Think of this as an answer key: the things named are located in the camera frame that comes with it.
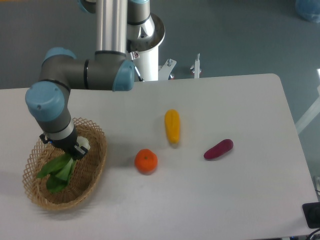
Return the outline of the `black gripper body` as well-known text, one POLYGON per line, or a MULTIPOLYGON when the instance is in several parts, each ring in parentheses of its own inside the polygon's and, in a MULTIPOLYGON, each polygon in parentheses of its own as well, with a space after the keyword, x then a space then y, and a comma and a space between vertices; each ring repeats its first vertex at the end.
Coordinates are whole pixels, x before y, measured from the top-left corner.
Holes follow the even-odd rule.
POLYGON ((46 133, 45 136, 55 148, 59 148, 70 155, 77 154, 75 146, 77 145, 78 134, 75 128, 66 137, 57 137, 57 133, 46 133))

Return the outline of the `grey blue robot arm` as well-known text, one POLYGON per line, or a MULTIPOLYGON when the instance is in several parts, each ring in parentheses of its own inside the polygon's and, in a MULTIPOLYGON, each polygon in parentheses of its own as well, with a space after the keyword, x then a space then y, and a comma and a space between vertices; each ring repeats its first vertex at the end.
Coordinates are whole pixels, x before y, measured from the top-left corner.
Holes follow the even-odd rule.
POLYGON ((42 142, 52 144, 75 160, 82 159, 89 148, 78 141, 68 110, 71 90, 131 90, 137 71, 127 59, 127 28, 151 19, 147 0, 80 0, 78 5, 96 15, 94 59, 78 60, 72 51, 62 47, 50 49, 38 81, 25 94, 27 108, 43 131, 42 142))

